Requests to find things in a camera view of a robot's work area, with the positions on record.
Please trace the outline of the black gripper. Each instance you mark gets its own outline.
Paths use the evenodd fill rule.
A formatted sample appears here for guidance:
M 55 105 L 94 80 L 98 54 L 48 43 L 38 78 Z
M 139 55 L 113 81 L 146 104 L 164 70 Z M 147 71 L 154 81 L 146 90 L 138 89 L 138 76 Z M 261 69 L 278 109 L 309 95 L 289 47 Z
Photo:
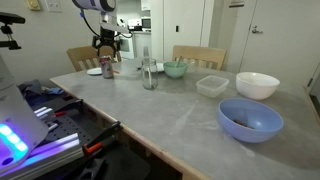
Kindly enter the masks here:
M 100 33 L 95 34 L 92 39 L 92 46 L 97 49 L 97 57 L 100 57 L 100 48 L 102 46 L 109 46 L 113 50 L 112 62 L 117 62 L 117 50 L 118 45 L 115 38 L 119 35 L 117 31 L 111 31 L 107 29 L 100 28 Z

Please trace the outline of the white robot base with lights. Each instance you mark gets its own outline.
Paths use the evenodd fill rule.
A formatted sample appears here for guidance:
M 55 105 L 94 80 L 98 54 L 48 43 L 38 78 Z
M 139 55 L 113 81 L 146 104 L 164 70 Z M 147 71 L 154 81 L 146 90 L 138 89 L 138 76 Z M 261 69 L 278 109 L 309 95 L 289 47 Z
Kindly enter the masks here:
M 0 56 L 0 172 L 25 161 L 47 134 Z

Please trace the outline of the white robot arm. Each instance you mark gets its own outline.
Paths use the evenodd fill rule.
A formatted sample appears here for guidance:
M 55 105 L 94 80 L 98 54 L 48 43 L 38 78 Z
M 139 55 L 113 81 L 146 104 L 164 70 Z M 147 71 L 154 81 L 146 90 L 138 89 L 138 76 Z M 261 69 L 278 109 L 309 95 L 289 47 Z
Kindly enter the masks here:
M 115 36 L 122 32 L 117 22 L 117 2 L 116 0 L 72 0 L 73 4 L 80 9 L 80 16 L 87 27 L 94 34 L 92 46 L 97 50 L 97 55 L 101 56 L 100 49 L 103 46 L 112 49 L 112 56 L 116 55 L 117 46 Z M 100 33 L 95 32 L 89 25 L 85 16 L 85 10 L 99 11 L 101 15 Z

